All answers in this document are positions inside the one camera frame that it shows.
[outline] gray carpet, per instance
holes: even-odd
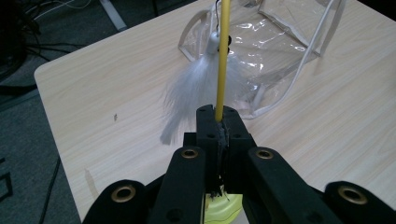
[[[157,6],[161,15],[192,1],[157,0]],[[75,0],[70,5],[82,7],[87,2]],[[151,1],[113,0],[112,3],[129,28],[155,17]],[[43,12],[59,5],[51,4]],[[40,44],[90,45],[117,33],[98,0],[92,0],[83,9],[59,7],[36,21],[41,32],[38,36]],[[26,35],[26,42],[37,44],[33,35]],[[51,48],[78,49],[73,46]],[[44,49],[39,53],[49,60],[65,55]],[[34,71],[45,62],[37,55],[28,55],[23,65],[0,85],[35,84]],[[22,98],[0,96],[0,108],[0,197],[8,193],[6,178],[2,179],[7,174],[13,193],[0,202],[0,223],[39,223],[58,160],[44,107],[39,95],[33,91]],[[44,223],[80,223],[62,164],[54,181]]]

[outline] wooden table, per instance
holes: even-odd
[[[202,0],[44,64],[35,72],[81,218],[109,184],[162,175],[165,83],[188,61],[177,49]],[[283,103],[246,121],[311,186],[346,180],[396,208],[396,22],[349,0],[326,54]]]

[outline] yellow stick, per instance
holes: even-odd
[[[230,0],[222,0],[221,18],[220,18],[218,96],[216,101],[216,112],[215,112],[215,120],[217,122],[221,122],[222,113],[223,113],[225,76],[227,73],[229,29],[230,29]]]

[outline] transparent plastic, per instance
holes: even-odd
[[[254,119],[285,98],[305,63],[323,55],[345,0],[232,0],[229,61],[245,80],[230,105]],[[179,48],[190,61],[205,54],[220,30],[221,2],[199,11],[183,31]]]

